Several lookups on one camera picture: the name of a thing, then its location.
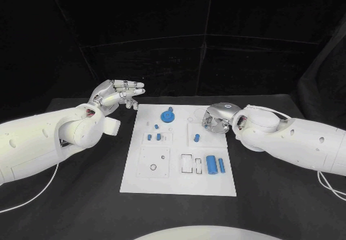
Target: black tabletop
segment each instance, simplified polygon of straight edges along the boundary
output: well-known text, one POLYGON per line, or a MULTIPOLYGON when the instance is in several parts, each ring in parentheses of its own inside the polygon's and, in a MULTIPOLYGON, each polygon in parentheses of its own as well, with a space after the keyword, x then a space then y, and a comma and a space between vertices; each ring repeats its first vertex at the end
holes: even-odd
MULTIPOLYGON (((87 99, 53 99, 47 111, 87 99)), ((292 118, 302 114, 288 95, 138 97, 139 104, 263 106, 292 118)), ((120 121, 116 136, 60 163, 38 198, 0 214, 1 239, 130 240, 162 229, 216 225, 247 229, 283 240, 346 239, 346 202, 316 181, 316 173, 247 150, 226 134, 236 197, 119 193, 136 112, 120 105, 109 117, 120 121)), ((44 187, 54 167, 2 184, 0 208, 28 200, 44 187)), ((325 175, 338 189, 344 177, 325 175)))

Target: white platform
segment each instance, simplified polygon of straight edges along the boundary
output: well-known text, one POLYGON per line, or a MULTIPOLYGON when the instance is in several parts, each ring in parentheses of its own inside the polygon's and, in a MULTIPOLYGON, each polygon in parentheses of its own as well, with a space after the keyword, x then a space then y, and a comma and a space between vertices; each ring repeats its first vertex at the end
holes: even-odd
POLYGON ((226 137, 201 127, 205 108, 197 105, 139 104, 120 193, 236 196, 226 137), (172 107, 174 121, 164 123, 159 116, 168 107, 172 107), (184 167, 191 166, 191 173, 181 172, 181 155, 191 155, 190 165, 184 163, 184 167), (207 174, 208 155, 216 158, 217 174, 207 174), (218 158, 223 159, 224 173, 220 173, 218 158), (201 174, 195 173, 195 159, 201 162, 201 174))

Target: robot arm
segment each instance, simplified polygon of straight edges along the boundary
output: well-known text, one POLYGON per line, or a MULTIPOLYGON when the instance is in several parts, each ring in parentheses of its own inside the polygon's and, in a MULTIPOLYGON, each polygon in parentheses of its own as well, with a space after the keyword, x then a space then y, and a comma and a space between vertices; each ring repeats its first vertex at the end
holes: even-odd
POLYGON ((269 108, 247 105, 240 109, 224 102, 205 109, 201 125, 218 134, 230 126, 234 138, 249 150, 265 151, 302 168, 346 176, 344 130, 289 118, 269 108))
POLYGON ((120 122, 109 117, 119 104, 136 109, 139 82, 106 80, 87 103, 0 124, 0 184, 22 179, 90 148, 102 133, 115 136, 120 122))

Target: white cable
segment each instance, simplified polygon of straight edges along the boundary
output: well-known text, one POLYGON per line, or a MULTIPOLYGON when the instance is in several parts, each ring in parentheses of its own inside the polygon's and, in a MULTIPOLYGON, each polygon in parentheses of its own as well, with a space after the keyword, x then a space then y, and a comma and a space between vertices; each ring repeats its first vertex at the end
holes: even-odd
POLYGON ((342 198, 341 196, 338 196, 338 194, 346 195, 346 193, 341 192, 341 191, 337 191, 337 190, 334 190, 334 189, 331 188, 329 183, 328 183, 328 181, 327 181, 327 179, 325 179, 325 177, 324 177, 324 175, 322 175, 322 173, 321 173, 319 171, 316 171, 316 178, 318 178, 318 183, 321 184, 321 186, 322 186, 325 189, 328 189, 328 190, 332 192, 332 194, 334 194, 342 201, 346 201, 346 198, 342 198), (322 184, 322 182, 321 182, 319 175, 321 175, 321 177, 322 177, 322 179, 324 179, 324 181, 325 181, 327 186, 325 186, 325 185, 322 184))
POLYGON ((44 191, 45 188, 48 187, 50 182, 53 181, 53 178, 54 178, 54 175, 56 175, 56 171, 57 171, 57 167, 58 167, 58 163, 56 164, 56 168, 54 168, 54 171, 53 171, 53 174, 51 174, 51 178, 50 178, 45 186, 44 186, 44 188, 43 188, 41 191, 38 192, 38 194, 37 194, 27 202, 24 202, 22 204, 19 204, 19 205, 8 208, 8 209, 1 210, 1 211, 0 211, 0 214, 4 213, 4 212, 7 212, 7 211, 9 211, 9 210, 12 210, 12 209, 19 208, 21 206, 24 206, 27 203, 30 203, 30 202, 37 198, 37 196, 43 193, 43 191, 44 191))
POLYGON ((252 105, 247 105, 244 108, 246 108, 246 109, 250 108, 250 109, 262 109, 262 110, 266 110, 266 111, 269 111, 269 112, 273 112, 273 113, 282 115, 286 119, 291 119, 291 117, 289 117, 288 115, 285 115, 285 114, 280 113, 279 111, 275 111, 275 110, 272 110, 272 109, 269 109, 269 108, 266 108, 266 107, 263 107, 263 106, 252 106, 252 105))

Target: robotic hand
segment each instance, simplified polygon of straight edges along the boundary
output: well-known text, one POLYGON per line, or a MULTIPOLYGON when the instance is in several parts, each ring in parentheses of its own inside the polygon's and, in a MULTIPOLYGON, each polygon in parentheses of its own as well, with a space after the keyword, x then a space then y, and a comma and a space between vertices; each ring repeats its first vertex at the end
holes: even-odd
POLYGON ((224 134, 231 128, 234 139, 249 150, 265 151, 275 158, 318 173, 346 176, 344 130, 289 118, 269 108, 247 105, 240 109, 226 102, 207 107, 201 126, 217 134, 224 134))
POLYGON ((109 117, 119 104, 136 110, 141 82, 106 80, 87 103, 0 124, 0 185, 22 179, 90 148, 102 133, 115 136, 120 122, 109 117))

